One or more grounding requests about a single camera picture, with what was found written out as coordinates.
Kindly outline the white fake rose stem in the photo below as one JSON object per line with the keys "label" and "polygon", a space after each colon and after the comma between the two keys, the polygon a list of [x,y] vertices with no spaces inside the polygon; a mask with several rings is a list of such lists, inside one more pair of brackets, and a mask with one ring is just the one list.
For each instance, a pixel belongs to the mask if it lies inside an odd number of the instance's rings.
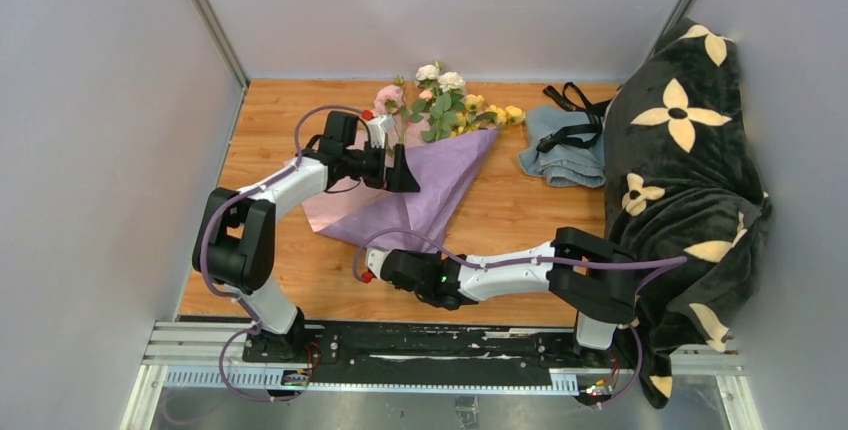
{"label": "white fake rose stem", "polygon": [[421,124],[419,136],[425,143],[434,143],[449,137],[457,122],[457,111],[466,96],[466,82],[457,72],[445,71],[440,62],[419,67],[415,73],[416,86],[420,92],[431,89],[432,101],[418,98],[411,107],[411,122]]}

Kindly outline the pink wrapping paper sheet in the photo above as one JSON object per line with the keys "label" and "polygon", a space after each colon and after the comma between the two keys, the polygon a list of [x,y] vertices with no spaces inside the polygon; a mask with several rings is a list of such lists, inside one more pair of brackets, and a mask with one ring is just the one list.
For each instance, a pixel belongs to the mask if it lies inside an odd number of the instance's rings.
{"label": "pink wrapping paper sheet", "polygon": [[349,179],[340,193],[303,203],[312,230],[355,246],[432,251],[445,241],[452,215],[478,176],[499,132],[478,130],[408,148],[417,193],[391,193]]}

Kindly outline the pink fake flower stem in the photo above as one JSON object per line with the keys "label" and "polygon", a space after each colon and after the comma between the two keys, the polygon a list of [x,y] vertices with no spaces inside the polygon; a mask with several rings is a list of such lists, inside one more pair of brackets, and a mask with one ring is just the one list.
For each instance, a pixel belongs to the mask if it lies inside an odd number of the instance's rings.
{"label": "pink fake flower stem", "polygon": [[397,141],[405,144],[411,126],[411,107],[406,102],[405,79],[397,75],[394,80],[381,88],[373,102],[373,109],[381,115],[388,115],[396,121]]}

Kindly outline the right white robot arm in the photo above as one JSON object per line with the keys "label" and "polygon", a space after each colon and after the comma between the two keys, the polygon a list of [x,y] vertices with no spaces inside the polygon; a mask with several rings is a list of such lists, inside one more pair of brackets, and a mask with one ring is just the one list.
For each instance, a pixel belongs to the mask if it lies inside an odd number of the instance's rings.
{"label": "right white robot arm", "polygon": [[596,367],[611,353],[614,333],[635,315],[635,259],[623,247],[573,227],[531,249],[494,256],[411,250],[367,251],[376,278],[436,308],[456,310],[494,297],[550,293],[577,311],[571,353]]}

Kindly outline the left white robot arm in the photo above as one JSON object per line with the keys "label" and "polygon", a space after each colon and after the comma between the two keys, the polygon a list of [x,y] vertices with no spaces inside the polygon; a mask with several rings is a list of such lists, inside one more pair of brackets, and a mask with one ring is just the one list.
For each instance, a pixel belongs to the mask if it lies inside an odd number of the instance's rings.
{"label": "left white robot arm", "polygon": [[219,187],[207,199],[192,266],[216,296],[235,300],[250,316],[248,332],[268,343],[283,363],[306,350],[305,317],[272,279],[276,225],[292,209],[351,179],[373,189],[417,193],[420,185],[404,145],[387,145],[395,125],[389,115],[325,105],[321,134],[295,144],[295,156],[258,182]]}

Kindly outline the yellow fake flower stem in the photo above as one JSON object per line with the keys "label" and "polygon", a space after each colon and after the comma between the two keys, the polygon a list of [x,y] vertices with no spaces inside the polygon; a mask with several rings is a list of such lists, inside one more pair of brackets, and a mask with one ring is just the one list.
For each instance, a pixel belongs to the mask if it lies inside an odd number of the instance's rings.
{"label": "yellow fake flower stem", "polygon": [[461,100],[451,135],[459,136],[478,130],[501,130],[520,125],[525,119],[526,112],[520,107],[487,104],[482,95],[468,94]]}

